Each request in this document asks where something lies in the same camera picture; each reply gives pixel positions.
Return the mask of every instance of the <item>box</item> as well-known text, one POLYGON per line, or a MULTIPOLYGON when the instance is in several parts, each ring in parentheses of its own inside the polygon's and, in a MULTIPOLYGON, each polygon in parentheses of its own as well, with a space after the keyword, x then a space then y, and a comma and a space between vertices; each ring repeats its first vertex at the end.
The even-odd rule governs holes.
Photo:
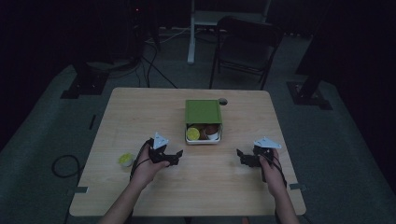
POLYGON ((185 139, 189 145, 217 144, 221 140, 222 119, 219 100, 186 100, 185 139), (209 134, 209 129, 217 127, 217 134, 209 134), (190 139, 188 129, 199 131, 199 139, 190 139))

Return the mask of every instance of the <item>person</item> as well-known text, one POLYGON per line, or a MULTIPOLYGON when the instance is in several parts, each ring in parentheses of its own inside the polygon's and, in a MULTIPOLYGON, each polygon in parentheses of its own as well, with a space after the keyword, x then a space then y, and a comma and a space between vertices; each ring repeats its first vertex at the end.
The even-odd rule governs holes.
MULTIPOLYGON (((274 150, 274 162, 280 166, 277 151, 274 150)), ((295 215, 290 196, 285 188, 281 173, 260 156, 260 163, 264 169, 265 179, 270 193, 275 198, 276 212, 282 224, 299 223, 295 215)), ((142 190, 154 179, 154 176, 163 168, 169 166, 169 161, 153 163, 149 159, 149 145, 145 145, 138 158, 137 167, 131 181, 119 198, 111 205, 99 224, 123 224, 134 209, 142 190)))

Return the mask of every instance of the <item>table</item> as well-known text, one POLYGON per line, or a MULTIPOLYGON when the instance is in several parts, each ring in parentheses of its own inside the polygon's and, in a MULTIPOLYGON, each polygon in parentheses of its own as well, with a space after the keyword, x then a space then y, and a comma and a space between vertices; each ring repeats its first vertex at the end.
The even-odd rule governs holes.
POLYGON ((271 1, 272 0, 265 1, 262 13, 245 13, 195 10, 195 0, 191 0, 191 33, 187 63, 193 64, 195 61, 195 25, 216 26, 218 21, 225 16, 236 16, 253 21, 265 21, 271 1))
MULTIPOLYGON (((73 216, 102 216, 129 182, 131 167, 118 158, 138 150, 158 132, 169 139, 166 154, 184 150, 177 166, 161 170, 144 189, 134 216, 199 217, 273 215, 275 203, 262 182, 261 169, 242 165, 239 148, 252 154, 253 141, 278 142, 284 175, 297 183, 271 98, 266 91, 116 88, 87 159, 70 207, 73 216), (184 139, 186 99, 226 98, 223 134, 216 145, 190 146, 184 139)), ((302 193, 288 187, 298 215, 305 212, 302 193)))

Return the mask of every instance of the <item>person's left hand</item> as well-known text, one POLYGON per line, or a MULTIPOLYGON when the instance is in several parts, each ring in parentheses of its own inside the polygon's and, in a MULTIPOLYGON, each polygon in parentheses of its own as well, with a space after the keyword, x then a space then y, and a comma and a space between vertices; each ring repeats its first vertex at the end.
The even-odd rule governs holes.
POLYGON ((137 166, 131 179, 131 182, 140 189, 144 189, 154 179, 157 172, 170 164, 169 161, 152 162, 149 158, 149 144, 143 148, 137 164, 140 162, 142 163, 137 166))

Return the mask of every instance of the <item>green lid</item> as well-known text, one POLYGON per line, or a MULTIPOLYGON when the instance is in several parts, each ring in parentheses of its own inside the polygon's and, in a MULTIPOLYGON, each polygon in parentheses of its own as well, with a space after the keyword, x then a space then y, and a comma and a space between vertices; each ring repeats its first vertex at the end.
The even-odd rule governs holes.
POLYGON ((186 123, 222 123, 219 100, 186 100, 186 123))

